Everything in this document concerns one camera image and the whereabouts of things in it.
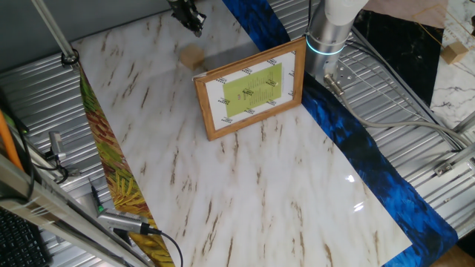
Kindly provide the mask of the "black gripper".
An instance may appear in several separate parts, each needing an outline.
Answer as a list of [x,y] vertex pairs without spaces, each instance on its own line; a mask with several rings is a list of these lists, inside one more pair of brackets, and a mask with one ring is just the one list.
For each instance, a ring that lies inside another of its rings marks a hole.
[[191,29],[196,37],[201,37],[206,15],[198,13],[193,1],[167,0],[175,17],[182,26]]

